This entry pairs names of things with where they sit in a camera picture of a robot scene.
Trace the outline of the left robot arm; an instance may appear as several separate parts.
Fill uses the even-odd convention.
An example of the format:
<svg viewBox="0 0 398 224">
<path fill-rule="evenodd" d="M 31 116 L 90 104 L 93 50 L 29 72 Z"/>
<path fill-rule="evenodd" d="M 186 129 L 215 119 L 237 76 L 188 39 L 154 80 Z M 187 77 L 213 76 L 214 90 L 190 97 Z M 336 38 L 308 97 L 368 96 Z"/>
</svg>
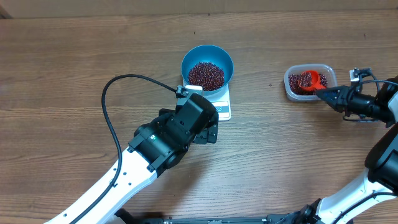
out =
<svg viewBox="0 0 398 224">
<path fill-rule="evenodd" d="M 217 125 L 216 108 L 196 93 L 175 110 L 161 109 L 156 119 L 138 127 L 122 160 L 50 222 L 109 222 L 131 197 L 176 166 L 191 143 L 215 143 L 209 129 Z"/>
</svg>

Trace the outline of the red measuring scoop blue handle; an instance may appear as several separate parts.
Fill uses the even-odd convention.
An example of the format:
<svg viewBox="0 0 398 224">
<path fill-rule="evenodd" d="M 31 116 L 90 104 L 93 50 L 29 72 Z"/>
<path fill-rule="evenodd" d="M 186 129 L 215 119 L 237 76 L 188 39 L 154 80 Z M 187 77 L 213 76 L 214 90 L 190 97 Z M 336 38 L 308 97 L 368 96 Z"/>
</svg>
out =
<svg viewBox="0 0 398 224">
<path fill-rule="evenodd" d="M 315 91 L 325 89 L 321 83 L 320 74 L 315 70 L 307 70 L 300 74 L 298 85 L 304 91 Z"/>
</svg>

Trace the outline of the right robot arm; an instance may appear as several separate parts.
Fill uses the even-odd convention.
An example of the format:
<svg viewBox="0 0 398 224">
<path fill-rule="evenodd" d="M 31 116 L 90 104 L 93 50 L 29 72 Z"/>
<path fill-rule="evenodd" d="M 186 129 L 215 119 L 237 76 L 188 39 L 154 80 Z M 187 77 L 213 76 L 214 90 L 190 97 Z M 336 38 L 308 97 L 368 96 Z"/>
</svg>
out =
<svg viewBox="0 0 398 224">
<path fill-rule="evenodd" d="M 296 223 L 351 223 L 367 209 L 397 198 L 397 78 L 375 83 L 382 83 L 376 96 L 361 93 L 364 82 L 317 92 L 335 111 L 382 121 L 388 132 L 370 150 L 357 178 L 337 193 L 303 207 Z"/>
</svg>

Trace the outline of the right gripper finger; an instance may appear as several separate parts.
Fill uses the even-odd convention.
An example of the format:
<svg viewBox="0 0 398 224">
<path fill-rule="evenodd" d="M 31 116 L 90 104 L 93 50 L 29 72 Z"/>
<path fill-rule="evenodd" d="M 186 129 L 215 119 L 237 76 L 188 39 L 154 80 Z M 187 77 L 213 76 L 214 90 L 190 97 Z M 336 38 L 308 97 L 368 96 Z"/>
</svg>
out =
<svg viewBox="0 0 398 224">
<path fill-rule="evenodd" d="M 323 101 L 336 112 L 342 113 L 345 111 L 345 104 L 341 103 L 337 98 L 326 97 Z"/>
<path fill-rule="evenodd" d="M 349 86 L 336 86 L 332 88 L 316 90 L 315 93 L 320 99 L 339 99 L 346 98 L 348 96 L 349 90 Z"/>
</svg>

